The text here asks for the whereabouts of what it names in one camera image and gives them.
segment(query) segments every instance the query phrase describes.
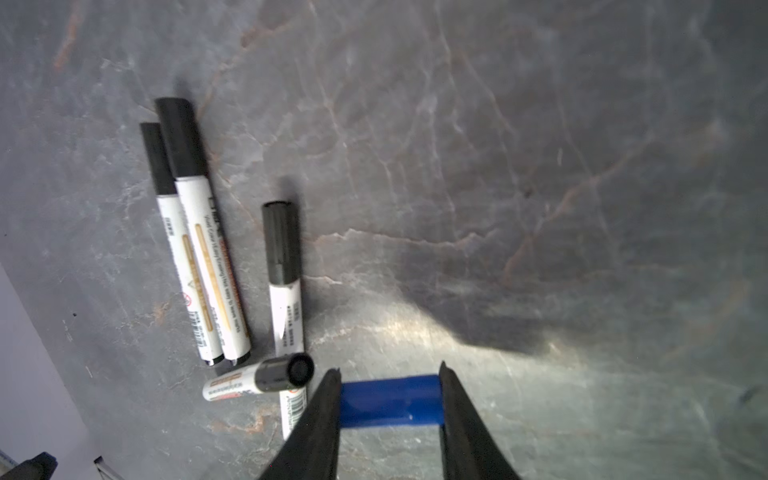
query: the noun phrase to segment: white marker barrel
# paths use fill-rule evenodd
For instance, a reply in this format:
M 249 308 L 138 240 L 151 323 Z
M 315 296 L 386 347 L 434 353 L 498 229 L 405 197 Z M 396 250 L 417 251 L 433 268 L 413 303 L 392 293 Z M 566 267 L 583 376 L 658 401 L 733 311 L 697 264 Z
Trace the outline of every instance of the white marker barrel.
M 141 135 L 144 138 L 154 189 L 157 193 L 157 206 L 163 218 L 171 256 L 181 283 L 184 304 L 187 306 L 192 322 L 197 351 L 205 363 L 214 365 L 223 360 L 224 355 L 221 351 L 219 335 L 210 317 L 203 284 L 200 282 L 200 270 L 195 262 L 184 210 L 176 194 L 174 179 L 168 166 L 160 124 L 141 124 Z
M 155 105 L 221 348 L 224 357 L 238 365 L 250 356 L 250 339 L 214 195 L 205 176 L 194 109 L 181 98 L 159 98 Z
M 270 276 L 270 304 L 275 355 L 304 351 L 301 316 L 301 245 L 299 215 L 290 202 L 269 202 L 261 207 Z M 306 409 L 306 389 L 280 392 L 283 438 L 288 439 Z
M 203 398 L 213 402 L 243 395 L 300 389 L 312 379 L 314 373 L 315 363 L 309 355 L 294 353 L 280 356 L 244 366 L 206 382 Z

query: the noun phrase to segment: ridged marker cap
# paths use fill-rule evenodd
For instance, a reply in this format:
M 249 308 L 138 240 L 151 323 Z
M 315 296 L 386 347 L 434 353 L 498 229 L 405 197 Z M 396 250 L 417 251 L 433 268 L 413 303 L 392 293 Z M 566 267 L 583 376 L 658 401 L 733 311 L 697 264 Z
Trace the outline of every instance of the ridged marker cap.
M 301 276 L 299 214 L 290 202 L 262 205 L 266 268 L 273 285 L 288 285 Z
M 154 106 L 174 177 L 206 175 L 205 151 L 192 104 L 183 98 L 158 98 Z
M 139 126 L 141 127 L 141 137 L 144 139 L 144 149 L 147 151 L 154 192 L 157 195 L 175 195 L 176 184 L 174 183 L 174 175 L 170 172 L 160 124 L 143 123 Z

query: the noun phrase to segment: marker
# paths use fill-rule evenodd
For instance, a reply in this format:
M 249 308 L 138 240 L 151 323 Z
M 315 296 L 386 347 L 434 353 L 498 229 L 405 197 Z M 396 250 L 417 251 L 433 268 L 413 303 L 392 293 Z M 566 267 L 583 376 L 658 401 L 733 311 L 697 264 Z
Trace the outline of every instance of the marker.
M 300 389 L 310 382 L 314 373 L 315 363 L 306 353 L 279 356 L 256 365 L 244 366 L 206 382 L 203 398 L 212 402 L 243 395 Z
M 208 304 L 200 283 L 200 269 L 197 268 L 184 210 L 176 193 L 174 178 L 168 166 L 160 124 L 141 124 L 141 136 L 152 172 L 157 206 L 163 217 L 165 234 L 170 244 L 170 253 L 176 265 L 176 273 L 181 282 L 181 293 L 192 320 L 194 338 L 200 358 L 208 365 L 215 365 L 224 359 L 219 342 L 219 334 L 214 329 L 213 320 L 208 312 Z
M 239 365 L 250 356 L 250 339 L 214 194 L 206 177 L 194 109 L 182 98 L 158 98 L 155 107 L 224 358 Z
M 292 203 L 283 201 L 264 204 L 261 214 L 270 276 L 275 355 L 303 352 L 299 215 Z M 306 389 L 280 392 L 284 439 L 288 439 L 305 408 Z

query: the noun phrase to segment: white marker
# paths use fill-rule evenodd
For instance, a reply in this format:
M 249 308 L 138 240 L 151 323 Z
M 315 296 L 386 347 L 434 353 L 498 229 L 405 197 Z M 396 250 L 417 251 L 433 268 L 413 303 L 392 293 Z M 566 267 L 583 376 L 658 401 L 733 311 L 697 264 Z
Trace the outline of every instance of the white marker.
M 292 203 L 281 201 L 264 204 L 261 214 L 270 275 L 275 355 L 303 352 L 299 215 Z M 306 389 L 280 392 L 284 439 L 288 439 L 305 408 Z
M 315 363 L 309 355 L 294 353 L 280 356 L 244 366 L 206 382 L 203 398 L 212 402 L 243 395 L 300 389 L 312 379 L 314 373 Z
M 238 365 L 250 356 L 250 339 L 214 195 L 206 177 L 194 109 L 182 98 L 158 98 L 155 106 L 224 358 Z
M 215 365 L 224 359 L 224 355 L 221 352 L 219 334 L 214 329 L 208 312 L 203 285 L 200 283 L 200 270 L 195 263 L 187 222 L 184 220 L 184 210 L 181 208 L 174 178 L 168 166 L 160 124 L 141 124 L 141 136 L 144 139 L 144 148 L 147 150 L 154 190 L 157 194 L 157 206 L 163 217 L 170 252 L 181 282 L 184 303 L 192 320 L 197 351 L 205 363 Z

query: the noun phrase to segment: blue object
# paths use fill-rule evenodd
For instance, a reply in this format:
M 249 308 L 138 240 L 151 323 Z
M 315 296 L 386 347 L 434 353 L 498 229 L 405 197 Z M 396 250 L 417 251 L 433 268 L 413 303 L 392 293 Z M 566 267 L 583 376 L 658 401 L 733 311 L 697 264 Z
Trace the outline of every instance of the blue object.
M 343 383 L 339 422 L 343 429 L 442 425 L 440 378 L 424 375 Z

